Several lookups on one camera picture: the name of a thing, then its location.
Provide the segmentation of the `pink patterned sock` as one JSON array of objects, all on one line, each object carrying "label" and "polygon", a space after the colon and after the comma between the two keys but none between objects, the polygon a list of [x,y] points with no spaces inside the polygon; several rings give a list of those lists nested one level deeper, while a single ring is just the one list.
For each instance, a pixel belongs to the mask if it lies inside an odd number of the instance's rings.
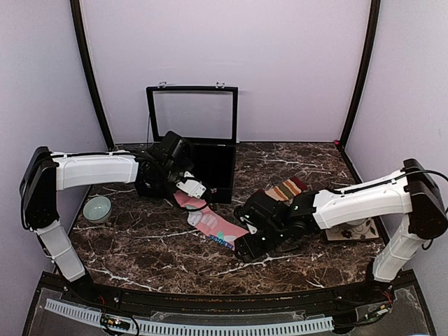
[{"label": "pink patterned sock", "polygon": [[225,248],[234,250],[236,239],[249,233],[248,230],[225,220],[209,207],[198,211],[205,205],[203,199],[189,197],[182,191],[177,191],[174,197],[181,207],[189,209],[188,224]]}]

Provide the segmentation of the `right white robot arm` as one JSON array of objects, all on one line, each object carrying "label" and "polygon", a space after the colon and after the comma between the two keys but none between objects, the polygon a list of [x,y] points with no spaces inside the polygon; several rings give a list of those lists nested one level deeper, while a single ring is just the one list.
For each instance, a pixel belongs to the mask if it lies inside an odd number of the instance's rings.
[{"label": "right white robot arm", "polygon": [[302,192],[289,204],[257,191],[234,211],[236,219],[248,228],[247,234],[234,241],[235,255],[249,263],[290,238],[402,214],[399,228],[372,262],[368,280],[357,289],[359,300],[371,304],[383,294],[384,283],[396,278],[424,242],[447,231],[447,210],[432,178],[435,174],[411,158],[403,162],[402,169],[382,178],[340,189]]}]

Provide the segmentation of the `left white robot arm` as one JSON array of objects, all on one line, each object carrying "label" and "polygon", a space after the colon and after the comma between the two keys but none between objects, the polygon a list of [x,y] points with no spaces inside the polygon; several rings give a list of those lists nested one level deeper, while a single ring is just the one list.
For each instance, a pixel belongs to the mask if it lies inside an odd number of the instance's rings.
[{"label": "left white robot arm", "polygon": [[181,190],[201,198],[206,190],[192,174],[192,148],[169,131],[147,150],[96,153],[53,153],[38,147],[20,183],[20,215],[24,229],[35,232],[49,259],[69,282],[72,295],[93,305],[99,291],[72,246],[57,211],[57,192],[78,186],[135,183],[145,193],[170,197]]}]

